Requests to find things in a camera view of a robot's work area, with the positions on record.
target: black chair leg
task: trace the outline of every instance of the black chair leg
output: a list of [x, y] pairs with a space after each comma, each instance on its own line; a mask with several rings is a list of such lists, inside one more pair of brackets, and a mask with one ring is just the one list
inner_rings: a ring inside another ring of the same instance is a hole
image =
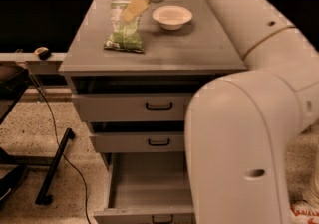
[[56, 173], [57, 167], [59, 165], [60, 159], [63, 155], [64, 149], [68, 143], [68, 139], [73, 139], [75, 137], [74, 133], [72, 132], [72, 130], [70, 128], [67, 128], [67, 130], [65, 131], [65, 134], [63, 136], [63, 139], [60, 143], [60, 146], [57, 150], [57, 153], [53, 159], [53, 162], [50, 166], [50, 169], [47, 173], [47, 176], [43, 182], [43, 185], [40, 189], [39, 195], [36, 199], [36, 204], [38, 205], [48, 205], [51, 204], [52, 202], [52, 195], [47, 195], [47, 192], [50, 188], [51, 182], [53, 180], [53, 177]]

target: cabinet drawer unit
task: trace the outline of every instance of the cabinet drawer unit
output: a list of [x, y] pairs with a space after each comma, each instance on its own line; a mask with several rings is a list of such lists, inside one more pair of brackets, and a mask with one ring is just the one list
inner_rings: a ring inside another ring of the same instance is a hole
[[99, 224], [195, 223], [183, 152], [114, 154], [110, 175]]
[[81, 121], [184, 120], [191, 94], [73, 95]]
[[96, 152], [167, 152], [184, 151], [183, 131], [92, 133]]

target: white bowl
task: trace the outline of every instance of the white bowl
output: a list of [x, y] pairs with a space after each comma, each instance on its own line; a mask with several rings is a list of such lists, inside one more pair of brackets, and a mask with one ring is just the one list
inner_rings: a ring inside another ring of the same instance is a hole
[[189, 10], [180, 6], [162, 6], [154, 10], [153, 18], [163, 28], [177, 30], [191, 20], [192, 14]]

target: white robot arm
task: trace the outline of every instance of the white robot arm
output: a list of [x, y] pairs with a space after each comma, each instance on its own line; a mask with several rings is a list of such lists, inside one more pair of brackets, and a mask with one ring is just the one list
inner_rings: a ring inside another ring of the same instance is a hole
[[288, 224], [285, 148], [319, 117], [318, 53], [266, 0], [206, 1], [249, 71], [208, 83], [188, 106], [196, 223]]

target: plastic bag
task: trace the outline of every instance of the plastic bag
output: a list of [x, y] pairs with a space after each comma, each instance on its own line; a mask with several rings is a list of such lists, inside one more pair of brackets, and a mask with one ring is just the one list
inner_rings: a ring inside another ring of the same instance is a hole
[[130, 23], [121, 21], [121, 14], [129, 1], [114, 0], [111, 3], [111, 22], [113, 33], [104, 42], [104, 49], [142, 53], [143, 43], [138, 32], [141, 16]]

